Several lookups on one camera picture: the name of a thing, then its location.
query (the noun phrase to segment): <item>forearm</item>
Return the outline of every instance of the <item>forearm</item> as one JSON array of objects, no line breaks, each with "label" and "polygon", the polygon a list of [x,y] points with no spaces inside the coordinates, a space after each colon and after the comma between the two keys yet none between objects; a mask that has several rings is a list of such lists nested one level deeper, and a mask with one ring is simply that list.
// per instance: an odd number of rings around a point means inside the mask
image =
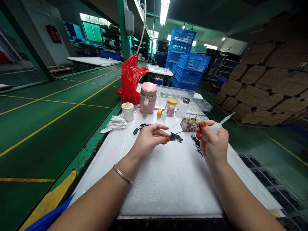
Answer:
[{"label": "forearm", "polygon": [[235,226],[249,231],[284,230],[229,164],[209,169],[224,210]]},{"label": "forearm", "polygon": [[[117,164],[119,171],[134,180],[140,160],[128,153]],[[126,198],[130,184],[113,168],[76,200],[49,230],[107,230]]]}]

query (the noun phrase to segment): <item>orange fingernail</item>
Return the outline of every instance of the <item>orange fingernail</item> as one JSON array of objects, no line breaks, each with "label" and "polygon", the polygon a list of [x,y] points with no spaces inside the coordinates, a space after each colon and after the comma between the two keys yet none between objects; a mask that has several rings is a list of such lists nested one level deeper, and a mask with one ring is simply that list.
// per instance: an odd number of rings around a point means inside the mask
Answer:
[{"label": "orange fingernail", "polygon": [[204,120],[202,120],[200,125],[201,125],[201,127],[205,127],[207,125],[207,123]]}]

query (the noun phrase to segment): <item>pink thermos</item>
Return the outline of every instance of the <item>pink thermos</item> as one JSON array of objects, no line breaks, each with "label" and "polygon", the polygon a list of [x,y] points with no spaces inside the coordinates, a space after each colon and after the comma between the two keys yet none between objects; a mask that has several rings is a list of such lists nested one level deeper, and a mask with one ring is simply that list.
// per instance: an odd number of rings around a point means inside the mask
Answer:
[{"label": "pink thermos", "polygon": [[145,82],[141,85],[140,91],[140,111],[143,116],[147,116],[154,111],[156,98],[157,98],[157,87],[151,82]]}]

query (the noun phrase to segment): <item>hand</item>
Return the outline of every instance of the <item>hand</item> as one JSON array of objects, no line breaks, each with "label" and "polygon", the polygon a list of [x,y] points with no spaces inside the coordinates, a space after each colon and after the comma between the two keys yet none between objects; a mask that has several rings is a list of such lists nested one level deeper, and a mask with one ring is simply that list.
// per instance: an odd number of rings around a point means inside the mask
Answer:
[{"label": "hand", "polygon": [[161,129],[168,130],[169,128],[162,124],[152,124],[143,127],[130,150],[130,155],[142,160],[150,154],[159,144],[167,144],[170,141],[166,132]]},{"label": "hand", "polygon": [[197,138],[200,140],[200,147],[208,167],[218,167],[228,164],[227,149],[229,133],[223,127],[218,130],[217,135],[210,128],[216,122],[214,120],[201,121],[196,127]]}]

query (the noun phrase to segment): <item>red plastic bag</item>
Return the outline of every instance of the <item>red plastic bag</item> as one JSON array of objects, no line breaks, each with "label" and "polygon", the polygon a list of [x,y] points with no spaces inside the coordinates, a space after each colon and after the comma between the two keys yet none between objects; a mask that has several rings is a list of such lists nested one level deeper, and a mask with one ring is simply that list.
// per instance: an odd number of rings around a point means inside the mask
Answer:
[{"label": "red plastic bag", "polygon": [[130,102],[134,105],[140,104],[140,94],[136,91],[138,82],[149,69],[138,67],[138,56],[129,57],[122,65],[121,88],[116,92],[123,102]]}]

